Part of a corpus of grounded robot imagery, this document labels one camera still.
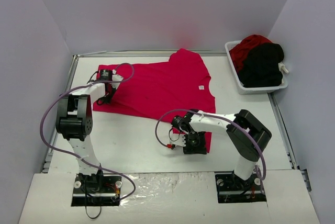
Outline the bright red t shirt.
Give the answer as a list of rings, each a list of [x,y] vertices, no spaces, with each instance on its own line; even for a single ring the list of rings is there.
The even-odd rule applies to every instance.
[[[94,111],[117,113],[171,122],[180,109],[198,109],[215,113],[215,97],[209,83],[211,76],[198,53],[179,49],[169,60],[159,63],[100,65],[99,70],[116,70],[130,80],[121,83],[110,104],[93,105]]]

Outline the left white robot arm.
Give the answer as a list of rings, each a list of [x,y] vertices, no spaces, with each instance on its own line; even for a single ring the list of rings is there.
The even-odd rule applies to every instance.
[[[123,79],[116,70],[100,70],[97,83],[72,91],[58,102],[56,130],[77,155],[79,180],[86,182],[94,192],[105,187],[105,178],[90,138],[92,106],[94,103],[109,103]]]

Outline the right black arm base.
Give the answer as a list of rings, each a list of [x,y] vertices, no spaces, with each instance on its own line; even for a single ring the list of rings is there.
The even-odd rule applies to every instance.
[[[255,173],[246,181],[233,172],[215,173],[215,182],[220,204],[266,202],[265,191]]]

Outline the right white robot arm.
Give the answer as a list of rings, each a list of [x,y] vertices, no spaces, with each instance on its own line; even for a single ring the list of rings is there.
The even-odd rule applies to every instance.
[[[256,163],[264,159],[263,151],[272,138],[268,128],[245,109],[229,115],[191,110],[183,117],[175,116],[171,125],[184,135],[180,144],[184,154],[206,154],[206,133],[227,134],[240,154],[232,176],[239,189],[251,183]]]

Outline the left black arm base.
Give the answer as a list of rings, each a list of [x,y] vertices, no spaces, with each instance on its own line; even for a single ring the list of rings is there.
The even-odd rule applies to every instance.
[[[104,175],[100,188],[92,188],[92,183],[86,182],[77,174],[73,186],[72,207],[103,207],[119,206],[122,187],[121,177]]]

